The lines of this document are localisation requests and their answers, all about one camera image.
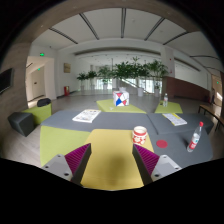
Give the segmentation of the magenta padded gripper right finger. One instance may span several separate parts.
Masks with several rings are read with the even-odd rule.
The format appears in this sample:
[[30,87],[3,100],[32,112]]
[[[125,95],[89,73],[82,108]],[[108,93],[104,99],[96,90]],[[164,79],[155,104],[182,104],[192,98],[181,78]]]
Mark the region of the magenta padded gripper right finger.
[[181,170],[168,155],[159,156],[137,144],[133,145],[132,154],[144,185]]

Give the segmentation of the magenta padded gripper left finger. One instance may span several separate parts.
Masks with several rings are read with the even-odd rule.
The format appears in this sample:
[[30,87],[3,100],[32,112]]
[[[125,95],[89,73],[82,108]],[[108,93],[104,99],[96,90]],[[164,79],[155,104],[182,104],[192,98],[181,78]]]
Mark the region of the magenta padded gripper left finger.
[[91,144],[88,143],[66,155],[57,154],[42,169],[80,185],[91,153]]

